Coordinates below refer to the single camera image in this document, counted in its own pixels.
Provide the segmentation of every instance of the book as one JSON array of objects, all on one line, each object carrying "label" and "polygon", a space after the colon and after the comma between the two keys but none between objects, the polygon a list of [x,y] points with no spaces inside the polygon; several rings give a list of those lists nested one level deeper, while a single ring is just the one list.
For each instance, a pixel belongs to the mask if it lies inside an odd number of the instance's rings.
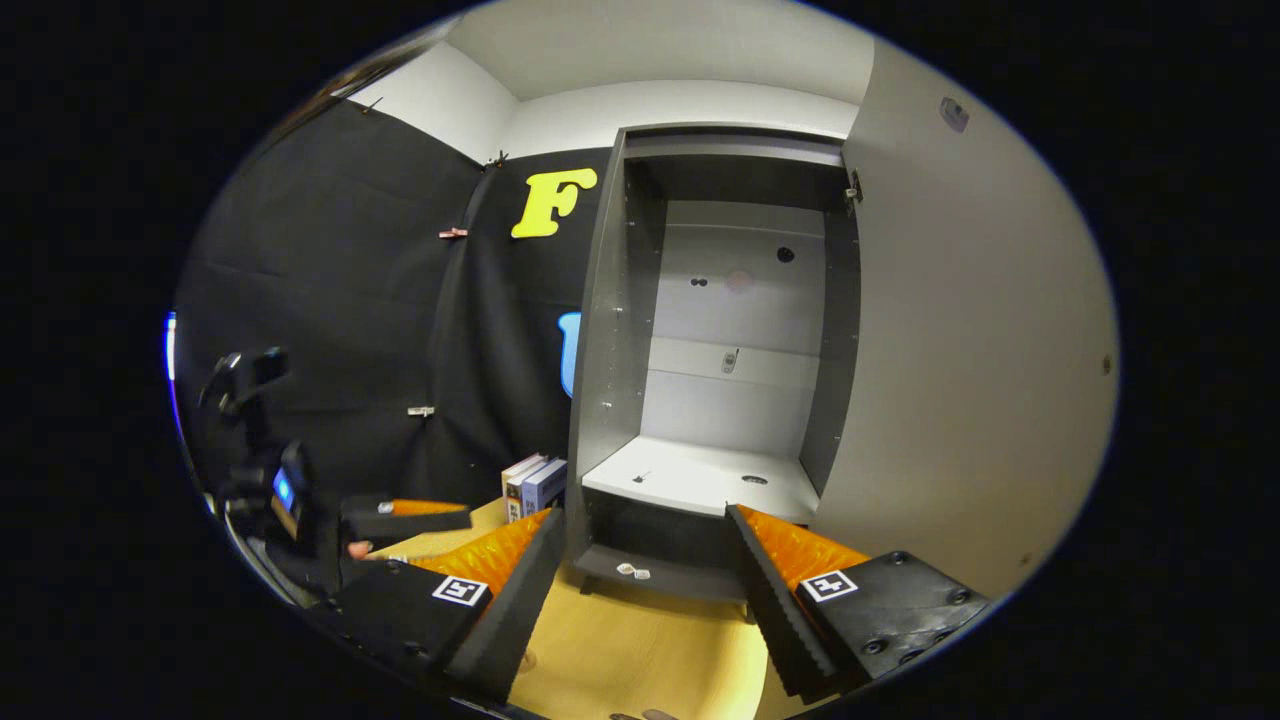
[{"label": "book", "polygon": [[552,503],[552,500],[564,489],[568,475],[568,461],[552,460],[524,479],[520,488],[525,518]]},{"label": "book", "polygon": [[[516,477],[524,474],[525,471],[527,471],[527,470],[530,470],[532,468],[540,468],[544,462],[547,462],[547,456],[545,455],[539,455],[539,454],[535,452],[535,454],[530,455],[529,457],[525,457],[520,462],[516,462],[511,468],[507,468],[506,470],[503,470],[502,471],[502,495],[499,497],[512,497],[511,496],[511,488],[509,488],[509,483],[511,483],[512,478],[516,478]],[[515,500],[516,500],[517,503],[520,502],[520,495],[518,493],[515,496]],[[508,502],[507,505],[508,505],[508,509],[507,509],[507,521],[509,523],[512,520],[518,520],[520,519],[520,512],[518,512],[520,509],[517,507],[516,509],[517,512],[513,515],[512,511],[511,511],[511,507],[509,507],[511,502]]]},{"label": "book", "polygon": [[535,462],[529,465],[525,471],[518,475],[512,477],[507,480],[507,521],[515,523],[521,518],[525,518],[524,507],[524,495],[521,486],[524,486],[526,478],[531,478],[538,474],[543,468],[547,466],[547,457],[539,456]]}]

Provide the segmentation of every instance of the wooden table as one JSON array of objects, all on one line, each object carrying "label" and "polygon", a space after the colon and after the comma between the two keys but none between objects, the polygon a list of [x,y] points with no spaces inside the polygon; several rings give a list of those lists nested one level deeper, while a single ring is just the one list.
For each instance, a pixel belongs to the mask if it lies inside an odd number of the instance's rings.
[{"label": "wooden table", "polygon": [[[471,512],[470,529],[424,533],[370,557],[440,555],[498,528],[504,512],[498,498]],[[561,566],[512,705],[557,720],[640,717],[648,708],[678,720],[778,720],[812,707],[783,693],[764,638],[740,605],[612,583],[581,594],[581,583],[568,564]]]}]

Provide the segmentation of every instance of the open cabinet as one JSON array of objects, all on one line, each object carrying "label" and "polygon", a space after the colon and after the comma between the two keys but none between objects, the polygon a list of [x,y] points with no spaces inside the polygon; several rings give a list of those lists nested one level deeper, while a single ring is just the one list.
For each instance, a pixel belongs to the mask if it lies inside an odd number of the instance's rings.
[{"label": "open cabinet", "polygon": [[568,552],[591,577],[741,602],[724,507],[812,523],[845,424],[860,266],[841,141],[623,128],[603,192]]}]

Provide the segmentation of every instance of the black backdrop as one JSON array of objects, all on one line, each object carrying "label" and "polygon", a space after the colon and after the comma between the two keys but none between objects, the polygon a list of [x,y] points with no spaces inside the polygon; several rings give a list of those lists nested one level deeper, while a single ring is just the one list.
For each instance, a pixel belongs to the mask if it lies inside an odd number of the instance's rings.
[{"label": "black backdrop", "polygon": [[[239,429],[197,410],[232,351],[288,348],[268,404],[310,448],[319,496],[498,497],[502,468],[564,456],[570,398],[556,320],[580,309],[599,190],[558,231],[512,238],[535,173],[609,149],[481,167],[376,109],[344,101],[246,163],[214,201],[177,291],[175,366],[196,470],[216,488]],[[481,183],[481,176],[493,176]],[[466,224],[468,234],[440,238]],[[408,407],[434,406],[430,419]]]},{"label": "black backdrop", "polygon": [[[387,4],[352,22],[348,6],[255,3],[197,22],[156,4],[41,23],[50,35],[15,95],[17,137],[45,142],[17,218],[51,231],[33,236],[41,466],[10,487],[47,495],[51,512],[19,516],[13,536],[10,620],[18,647],[33,648],[19,673],[44,673],[19,674],[12,703],[434,715],[307,632],[201,516],[179,479],[159,347],[191,238],[239,158],[326,77],[443,12]],[[1274,523],[1261,511],[1276,500],[1261,452],[1275,446],[1262,411],[1274,383],[1251,340],[1274,324],[1260,318],[1274,233],[1249,223],[1268,187],[1252,170],[1277,145],[1257,122],[1267,83],[1249,72],[1271,65],[1268,22],[1261,3],[1050,12],[897,3],[854,15],[1000,109],[1059,170],[1112,273],[1125,365],[1114,447],[1064,546],[963,646],[847,714],[1137,703],[1202,716],[1213,703],[1217,716],[1260,717],[1280,685],[1266,615],[1247,602],[1265,600],[1253,588],[1270,573]]]}]

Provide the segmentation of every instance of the white wall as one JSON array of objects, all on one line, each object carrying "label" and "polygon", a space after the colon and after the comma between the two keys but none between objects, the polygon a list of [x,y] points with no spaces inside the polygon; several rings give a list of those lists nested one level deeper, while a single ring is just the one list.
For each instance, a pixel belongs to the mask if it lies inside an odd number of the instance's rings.
[{"label": "white wall", "polygon": [[449,42],[520,100],[714,79],[856,105],[874,51],[870,33],[791,0],[502,0],[467,10]]},{"label": "white wall", "polygon": [[477,163],[498,156],[516,97],[480,65],[440,42],[351,96],[421,129]]},{"label": "white wall", "polygon": [[[945,95],[970,113],[963,135]],[[1000,596],[1061,539],[1103,459],[1119,369],[1102,359],[1120,360],[1106,273],[1030,147],[879,40],[846,159],[865,193],[861,328],[814,529]]]},{"label": "white wall", "polygon": [[756,123],[842,138],[856,115],[856,105],[765,85],[622,82],[521,102],[500,145],[512,158],[611,147],[618,128],[678,122]]}]

